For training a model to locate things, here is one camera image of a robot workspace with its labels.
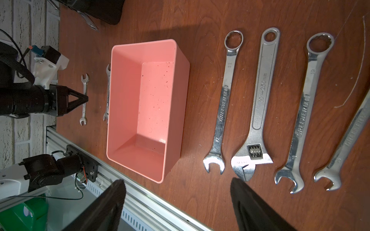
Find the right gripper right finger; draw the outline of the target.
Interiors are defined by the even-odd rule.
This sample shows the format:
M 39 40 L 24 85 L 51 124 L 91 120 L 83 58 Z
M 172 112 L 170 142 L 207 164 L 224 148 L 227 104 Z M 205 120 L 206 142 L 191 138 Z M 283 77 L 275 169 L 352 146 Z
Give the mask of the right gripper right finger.
M 241 179 L 232 179 L 230 195 L 240 231 L 295 230 Z

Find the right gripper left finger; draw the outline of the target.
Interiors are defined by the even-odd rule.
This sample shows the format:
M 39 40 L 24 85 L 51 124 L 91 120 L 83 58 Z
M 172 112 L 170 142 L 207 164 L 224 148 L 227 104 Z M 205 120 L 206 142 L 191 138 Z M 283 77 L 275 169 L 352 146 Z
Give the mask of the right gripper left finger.
M 116 231 L 126 197 L 124 180 L 114 181 L 65 231 Z

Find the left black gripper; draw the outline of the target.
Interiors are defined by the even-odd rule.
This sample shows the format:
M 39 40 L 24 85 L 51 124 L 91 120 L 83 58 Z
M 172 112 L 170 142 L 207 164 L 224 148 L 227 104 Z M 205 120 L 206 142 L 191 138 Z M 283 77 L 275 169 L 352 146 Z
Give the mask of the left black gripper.
M 70 113 L 80 105 L 87 103 L 89 100 L 89 97 L 85 93 L 80 93 L 71 88 L 60 85 L 51 85 L 46 93 L 47 105 L 45 106 L 43 113 L 55 117 Z M 77 99 L 72 102 L 68 102 L 69 95 L 74 96 Z

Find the silver end wrench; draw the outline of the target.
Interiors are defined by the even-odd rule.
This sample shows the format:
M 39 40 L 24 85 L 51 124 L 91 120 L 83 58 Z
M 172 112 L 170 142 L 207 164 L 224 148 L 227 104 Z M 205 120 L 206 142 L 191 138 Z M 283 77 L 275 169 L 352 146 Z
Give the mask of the silver end wrench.
M 108 118 L 109 118 L 109 97 L 110 97 L 110 68 L 111 68 L 111 64 L 108 64 L 107 68 L 106 68 L 106 74 L 107 74 L 107 77 L 108 77 L 108 84 L 107 84 L 107 103 L 106 103 L 106 111 L 104 113 L 104 116 L 103 116 L 103 120 L 108 122 Z

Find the silver adjustable wrench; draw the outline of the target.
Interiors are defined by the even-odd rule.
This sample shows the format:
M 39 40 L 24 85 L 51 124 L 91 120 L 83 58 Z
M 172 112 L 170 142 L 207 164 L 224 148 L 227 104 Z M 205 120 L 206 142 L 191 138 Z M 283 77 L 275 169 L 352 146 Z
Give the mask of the silver adjustable wrench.
M 278 28 L 268 28 L 261 35 L 250 130 L 246 141 L 231 158 L 235 174 L 244 182 L 254 175 L 257 165 L 272 164 L 264 144 L 263 130 L 280 39 Z

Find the pink plastic storage box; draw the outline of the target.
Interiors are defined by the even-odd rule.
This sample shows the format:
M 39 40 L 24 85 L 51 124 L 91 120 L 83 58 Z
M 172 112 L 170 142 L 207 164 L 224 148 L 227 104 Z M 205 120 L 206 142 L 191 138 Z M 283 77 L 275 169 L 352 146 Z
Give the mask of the pink plastic storage box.
M 107 158 L 156 183 L 180 159 L 190 63 L 173 39 L 111 51 Z

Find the small silver combination wrench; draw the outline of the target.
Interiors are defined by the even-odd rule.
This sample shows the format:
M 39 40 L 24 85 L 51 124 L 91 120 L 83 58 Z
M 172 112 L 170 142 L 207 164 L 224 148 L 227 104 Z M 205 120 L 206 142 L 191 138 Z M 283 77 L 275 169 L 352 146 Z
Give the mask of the small silver combination wrench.
M 326 191 L 338 190 L 342 186 L 340 177 L 342 166 L 351 153 L 353 146 L 365 128 L 369 118 L 370 93 L 368 92 L 337 146 L 331 160 L 326 166 L 319 169 L 313 177 L 314 182 L 318 182 L 322 178 L 330 180 L 330 184 L 325 187 Z

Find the large silver combination wrench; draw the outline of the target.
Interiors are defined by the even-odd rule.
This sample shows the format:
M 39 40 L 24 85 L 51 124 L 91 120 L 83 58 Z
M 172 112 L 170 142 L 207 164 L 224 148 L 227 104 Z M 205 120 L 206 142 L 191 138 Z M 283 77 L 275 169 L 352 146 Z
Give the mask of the large silver combination wrench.
M 230 48 L 226 42 L 228 38 L 234 34 L 237 33 L 240 38 L 241 42 L 238 46 L 235 48 Z M 235 63 L 236 59 L 240 50 L 240 47 L 242 46 L 244 41 L 244 36 L 242 32 L 239 30 L 232 30 L 230 31 L 224 40 L 224 46 L 226 48 L 226 62 L 225 62 L 225 71 L 223 76 L 223 83 L 222 83 L 222 90 L 219 100 L 219 107 L 217 112 L 217 120 L 215 125 L 215 131 L 214 131 L 214 138 L 213 138 L 213 144 L 209 151 L 209 153 L 205 156 L 203 159 L 203 165 L 205 167 L 205 170 L 207 173 L 210 172 L 210 165 L 211 164 L 217 164 L 220 169 L 220 174 L 223 174 L 225 170 L 225 161 L 222 156 L 222 141 L 223 141 L 223 134 L 225 129 L 225 123 L 226 123 L 226 115 L 228 110 L 228 104 L 231 94 L 231 86 L 232 86 L 232 80 L 233 80 L 233 74 L 235 69 Z

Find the medium silver combination wrench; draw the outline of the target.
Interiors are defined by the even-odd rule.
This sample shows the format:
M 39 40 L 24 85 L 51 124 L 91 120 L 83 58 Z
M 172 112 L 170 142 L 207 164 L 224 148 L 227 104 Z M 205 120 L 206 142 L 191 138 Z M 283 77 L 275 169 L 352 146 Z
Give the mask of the medium silver combination wrench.
M 328 47 L 321 52 L 313 51 L 310 48 L 310 43 L 316 39 L 327 39 L 329 42 Z M 294 186 L 292 186 L 290 189 L 291 194 L 298 193 L 304 188 L 304 181 L 300 174 L 300 161 L 314 105 L 320 71 L 324 60 L 334 46 L 334 43 L 335 39 L 333 35 L 327 32 L 321 32 L 313 35 L 306 43 L 308 63 L 291 146 L 286 164 L 277 170 L 274 178 L 275 184 L 279 184 L 282 178 L 291 180 L 294 183 Z

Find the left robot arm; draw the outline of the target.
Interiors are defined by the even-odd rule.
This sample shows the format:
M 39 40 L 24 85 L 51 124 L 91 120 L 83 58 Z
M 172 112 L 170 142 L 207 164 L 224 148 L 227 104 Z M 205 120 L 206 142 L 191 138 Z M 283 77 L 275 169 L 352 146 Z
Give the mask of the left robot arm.
M 31 114 L 63 116 L 88 102 L 86 93 L 52 84 L 58 70 L 69 63 L 51 46 L 30 46 L 22 53 L 18 47 L 1 43 L 1 116 L 25 118 Z M 1 199 L 27 197 L 64 178 L 86 170 L 80 154 L 61 159 L 42 154 L 23 159 L 1 171 Z

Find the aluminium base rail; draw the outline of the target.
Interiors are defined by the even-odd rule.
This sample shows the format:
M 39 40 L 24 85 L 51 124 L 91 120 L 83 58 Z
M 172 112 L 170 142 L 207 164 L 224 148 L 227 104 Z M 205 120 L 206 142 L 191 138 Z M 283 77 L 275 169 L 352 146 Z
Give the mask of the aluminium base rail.
M 97 180 L 85 185 L 84 197 L 81 200 L 66 200 L 67 197 L 78 195 L 74 185 L 74 176 L 64 179 L 60 185 L 48 188 L 48 195 L 62 198 L 62 200 L 48 199 L 47 229 L 49 231 L 60 231 L 65 228 L 116 180 L 124 180 L 127 191 L 119 230 L 210 230 L 208 226 L 156 196 L 101 159 L 85 150 L 82 153 L 98 162 Z

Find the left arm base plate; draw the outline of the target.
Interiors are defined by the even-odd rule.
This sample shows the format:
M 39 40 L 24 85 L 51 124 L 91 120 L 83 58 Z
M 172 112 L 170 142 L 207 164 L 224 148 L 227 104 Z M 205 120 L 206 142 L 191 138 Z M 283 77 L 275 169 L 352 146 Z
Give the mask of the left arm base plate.
M 84 171 L 84 175 L 86 175 L 88 181 L 96 181 L 99 163 L 95 159 L 72 144 L 66 146 L 66 153 L 69 155 L 78 155 L 81 159 L 82 170 Z

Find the green object below rail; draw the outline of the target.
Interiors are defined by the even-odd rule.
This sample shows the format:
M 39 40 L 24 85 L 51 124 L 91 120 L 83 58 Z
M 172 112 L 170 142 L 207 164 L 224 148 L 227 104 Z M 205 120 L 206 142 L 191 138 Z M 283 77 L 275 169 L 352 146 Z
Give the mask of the green object below rail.
M 33 198 L 1 212 L 1 227 L 4 231 L 46 231 L 48 203 L 42 198 Z

